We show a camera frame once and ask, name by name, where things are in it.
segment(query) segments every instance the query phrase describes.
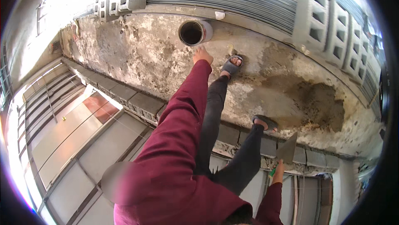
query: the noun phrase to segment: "leg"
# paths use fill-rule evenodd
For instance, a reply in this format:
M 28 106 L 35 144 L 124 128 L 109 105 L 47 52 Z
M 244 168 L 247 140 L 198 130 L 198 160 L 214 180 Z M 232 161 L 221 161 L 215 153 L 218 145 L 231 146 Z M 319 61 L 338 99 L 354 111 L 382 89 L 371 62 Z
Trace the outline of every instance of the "leg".
M 196 156 L 196 169 L 194 170 L 196 175 L 206 175 L 209 178 L 212 176 L 209 170 L 209 160 L 219 134 L 220 116 L 224 107 L 228 81 L 229 78 L 222 75 L 208 88 L 205 116 Z
M 264 126 L 252 125 L 244 143 L 231 162 L 215 173 L 213 181 L 240 195 L 261 167 L 261 139 Z

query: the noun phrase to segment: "slipper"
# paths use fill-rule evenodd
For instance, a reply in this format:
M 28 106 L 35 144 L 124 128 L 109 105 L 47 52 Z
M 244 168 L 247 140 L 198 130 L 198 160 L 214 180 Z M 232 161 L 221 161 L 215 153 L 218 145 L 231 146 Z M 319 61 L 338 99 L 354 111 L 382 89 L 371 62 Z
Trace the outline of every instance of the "slipper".
M 240 60 L 241 60 L 240 66 L 236 66 L 236 65 L 234 65 L 233 63 L 231 63 L 230 60 L 231 60 L 232 58 L 238 58 L 238 59 L 240 59 Z M 230 56 L 230 57 L 227 59 L 226 63 L 223 65 L 222 71 L 227 71 L 227 72 L 230 74 L 230 78 L 232 78 L 232 75 L 233 75 L 234 73 L 237 73 L 237 71 L 240 70 L 240 68 L 242 67 L 243 63 L 244 63 L 244 60 L 242 59 L 241 56 L 239 56 L 239 55 L 232 55 L 232 56 Z
M 267 130 L 265 132 L 271 133 L 274 128 L 277 128 L 278 125 L 276 121 L 272 120 L 271 118 L 266 117 L 265 115 L 255 115 L 252 117 L 252 123 L 254 123 L 255 119 L 258 118 L 267 124 Z

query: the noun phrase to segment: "hand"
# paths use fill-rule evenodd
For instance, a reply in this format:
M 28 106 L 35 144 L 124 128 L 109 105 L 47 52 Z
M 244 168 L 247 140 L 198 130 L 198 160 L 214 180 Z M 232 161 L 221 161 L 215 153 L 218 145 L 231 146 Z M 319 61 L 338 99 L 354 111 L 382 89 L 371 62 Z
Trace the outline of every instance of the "hand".
M 206 60 L 209 63 L 209 65 L 212 64 L 213 62 L 213 57 L 208 54 L 208 52 L 203 46 L 200 46 L 197 48 L 196 52 L 194 53 L 193 62 L 195 64 L 197 63 L 197 61 L 202 59 Z
M 284 174 L 284 170 L 285 170 L 285 165 L 284 165 L 282 159 L 280 159 L 278 161 L 276 172 L 273 175 L 272 184 L 274 184 L 274 183 L 282 183 L 282 175 Z

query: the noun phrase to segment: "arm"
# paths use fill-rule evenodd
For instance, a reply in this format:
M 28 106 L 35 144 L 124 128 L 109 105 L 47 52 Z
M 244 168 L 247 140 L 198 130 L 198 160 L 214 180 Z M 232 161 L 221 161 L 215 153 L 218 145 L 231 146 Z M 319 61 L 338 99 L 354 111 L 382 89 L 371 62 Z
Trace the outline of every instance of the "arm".
M 283 174 L 284 163 L 280 160 L 273 176 L 272 185 L 267 188 L 266 195 L 259 206 L 256 216 L 257 221 L 264 224 L 282 225 L 280 210 Z
M 158 171 L 152 176 L 190 176 L 195 167 L 213 57 L 205 48 L 199 48 L 193 60 L 190 74 L 170 99 L 158 127 L 135 160 Z

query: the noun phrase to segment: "stained concrete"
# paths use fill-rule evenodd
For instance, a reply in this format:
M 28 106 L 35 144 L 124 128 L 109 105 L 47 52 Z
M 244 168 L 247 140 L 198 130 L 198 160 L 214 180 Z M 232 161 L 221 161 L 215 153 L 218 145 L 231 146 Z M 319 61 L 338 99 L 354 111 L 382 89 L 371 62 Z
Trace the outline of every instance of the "stained concrete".
M 80 37 L 62 30 L 64 54 L 99 73 L 167 101 L 192 68 L 196 48 L 177 36 L 188 16 L 132 14 L 104 23 L 79 19 Z M 258 33 L 211 21 L 214 35 L 203 45 L 214 57 L 212 83 L 226 57 L 244 58 L 229 83 L 222 120 L 251 127 L 254 114 L 279 124 L 278 138 L 299 132 L 298 143 L 352 156 L 367 155 L 380 123 L 339 79 L 302 53 Z

